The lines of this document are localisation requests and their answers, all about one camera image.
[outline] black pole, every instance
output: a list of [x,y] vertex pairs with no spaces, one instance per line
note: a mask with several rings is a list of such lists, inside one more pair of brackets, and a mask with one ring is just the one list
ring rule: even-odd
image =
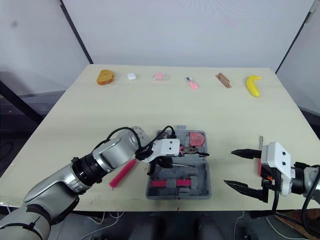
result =
[[74,25],[74,22],[72,21],[70,15],[68,13],[68,10],[66,9],[66,6],[65,6],[64,2],[62,0],[60,0],[60,2],[61,2],[60,7],[62,9],[62,12],[64,13],[64,16],[65,16],[66,20],[68,21],[68,23],[69,23],[69,25],[70,25],[70,27],[71,27],[76,39],[78,40],[78,42],[79,42],[79,44],[80,44],[80,46],[82,48],[82,51],[84,52],[84,54],[85,54],[86,58],[88,59],[89,63],[90,64],[94,64],[94,62],[92,61],[92,59],[91,59],[91,57],[90,57],[90,55],[89,55],[89,53],[88,53],[88,51],[86,49],[86,46],[85,46],[84,42],[82,41],[82,39],[81,39],[77,29],[76,29],[76,26]]
[[44,119],[0,80],[0,94],[37,124]]
[[291,43],[291,45],[290,45],[290,47],[289,47],[288,51],[286,51],[286,53],[285,53],[285,55],[284,55],[284,57],[283,57],[283,59],[282,59],[282,61],[281,61],[280,65],[278,66],[277,70],[275,71],[275,74],[277,74],[277,73],[278,73],[278,71],[279,71],[280,67],[281,67],[281,66],[282,66],[282,64],[284,63],[284,61],[285,61],[286,57],[288,56],[288,54],[289,54],[289,52],[290,52],[291,48],[292,48],[292,47],[293,47],[293,45],[295,44],[295,42],[296,42],[297,38],[299,37],[299,35],[300,35],[300,33],[301,33],[302,29],[304,28],[304,26],[305,26],[305,24],[306,24],[306,22],[307,22],[307,20],[308,20],[309,16],[310,16],[310,12],[308,12],[308,14],[306,15],[306,17],[305,17],[305,19],[304,19],[304,21],[303,21],[303,23],[302,23],[301,27],[299,28],[298,33],[295,35],[295,37],[294,37],[294,39],[293,39],[293,41],[292,41],[292,43]]

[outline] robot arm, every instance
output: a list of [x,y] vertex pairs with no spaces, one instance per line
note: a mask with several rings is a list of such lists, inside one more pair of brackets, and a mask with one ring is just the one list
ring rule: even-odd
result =
[[73,158],[70,164],[34,186],[23,205],[0,221],[0,239],[46,240],[51,225],[61,222],[76,207],[79,195],[94,183],[101,183],[106,174],[134,154],[149,163],[159,156],[179,153],[178,139],[153,140],[150,148],[141,147],[148,144],[149,138],[140,127],[125,127],[116,138],[107,138],[88,155]]
[[[262,151],[238,149],[231,153],[247,159],[261,159],[262,189],[252,189],[238,181],[225,180],[224,182],[239,193],[265,203],[268,202],[269,190],[273,190],[275,192],[273,211],[277,209],[279,194],[287,197],[294,193],[306,197],[319,172],[318,167],[310,167],[300,162],[296,162],[295,167],[291,167],[291,155],[278,142],[263,146]],[[320,204],[320,182],[317,183],[312,198]]]

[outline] gray plastic case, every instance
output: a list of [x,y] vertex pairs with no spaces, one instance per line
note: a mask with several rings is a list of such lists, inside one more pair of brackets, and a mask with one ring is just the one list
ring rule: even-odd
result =
[[[207,137],[204,131],[186,130],[184,125],[179,125],[175,129],[180,144],[187,147],[190,143],[189,134],[192,132],[204,135],[204,144],[197,149],[200,153],[207,153]],[[211,197],[210,174],[205,158],[198,153],[172,157],[175,164],[194,165],[194,167],[174,166],[173,168],[163,168],[157,165],[153,175],[149,176],[146,198],[150,200],[209,199]],[[191,179],[191,187],[176,187],[176,179]],[[166,187],[151,187],[152,181],[161,180],[166,180]]]

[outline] bread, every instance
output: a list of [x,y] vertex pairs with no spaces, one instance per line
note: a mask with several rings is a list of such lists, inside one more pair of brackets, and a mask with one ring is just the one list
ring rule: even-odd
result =
[[115,78],[114,72],[111,70],[105,69],[105,70],[101,70],[98,78],[96,79],[96,82],[99,85],[106,85],[106,84],[112,83],[114,81],[114,78]]

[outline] black cable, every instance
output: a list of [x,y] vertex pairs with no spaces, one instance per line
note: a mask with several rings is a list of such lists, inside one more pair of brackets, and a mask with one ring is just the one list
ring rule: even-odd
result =
[[129,131],[131,131],[133,133],[133,135],[135,136],[136,141],[138,143],[138,149],[142,148],[141,142],[140,142],[140,138],[139,138],[138,134],[135,132],[135,130],[133,130],[131,127],[123,126],[123,127],[117,128],[116,130],[112,131],[109,134],[109,136],[105,140],[101,141],[97,146],[95,146],[95,148],[93,150],[97,149],[102,144],[105,144],[106,142],[108,142],[110,140],[110,138],[113,136],[113,134],[115,134],[116,132],[119,132],[121,130],[129,130]]
[[150,145],[152,145],[154,142],[155,142],[155,140],[157,140],[158,138],[159,138],[159,136],[161,136],[167,129],[171,129],[171,135],[172,136],[175,136],[176,135],[176,132],[175,132],[175,130],[174,130],[174,128],[172,127],[172,126],[170,126],[170,125],[168,125],[168,126],[166,126],[157,136],[155,136],[155,138],[151,141],[151,142],[149,142],[146,146],[144,146],[143,148],[146,148],[147,146],[150,146]]
[[[295,220],[294,218],[291,218],[291,217],[289,217],[289,216],[287,216],[287,215],[284,215],[284,214],[282,214],[282,213],[280,213],[280,212],[278,212],[278,211],[276,211],[274,214],[275,214],[276,216],[280,217],[280,218],[286,219],[286,220],[288,220],[288,221],[290,221],[290,222],[293,222],[294,224],[298,224],[298,225],[304,227],[304,225],[303,225],[302,222],[299,222],[299,221]],[[313,227],[311,227],[311,226],[308,226],[308,227],[309,227],[310,229],[312,229],[313,231],[315,231],[315,232],[318,231],[317,229],[315,229],[315,228],[313,228]]]
[[306,195],[306,198],[305,198],[305,201],[303,203],[303,206],[302,206],[302,210],[301,210],[301,220],[302,220],[302,224],[305,228],[305,230],[312,236],[315,236],[315,233],[314,232],[311,232],[310,231],[310,227],[308,226],[308,223],[307,223],[307,218],[306,218],[306,213],[307,213],[307,207],[308,207],[308,204],[316,190],[316,187],[319,183],[319,180],[320,180],[320,168],[318,169],[318,173],[314,179],[314,182],[308,192],[308,194]]
[[8,156],[8,154],[11,153],[12,149],[14,148],[14,144],[13,144],[12,142],[7,142],[7,143],[4,143],[4,144],[2,144],[2,145],[0,146],[0,151],[1,151],[1,149],[3,149],[3,147],[5,147],[6,145],[10,145],[10,149],[9,149],[9,151],[8,151],[5,155],[3,155],[3,156],[0,158],[0,160],[4,159],[6,156]]
[[272,212],[276,212],[279,202],[279,190],[274,190],[274,199],[272,204]]
[[159,139],[159,137],[166,131],[166,129],[170,128],[171,129],[171,135],[170,137],[175,138],[176,137],[176,132],[174,130],[174,128],[170,125],[166,126],[159,134],[157,134],[155,136],[155,138],[150,141],[147,145],[143,146],[141,149],[138,149],[135,152],[135,158],[138,160],[144,160],[145,158],[147,158],[148,156],[150,156],[152,154],[152,147],[153,147],[153,143]]

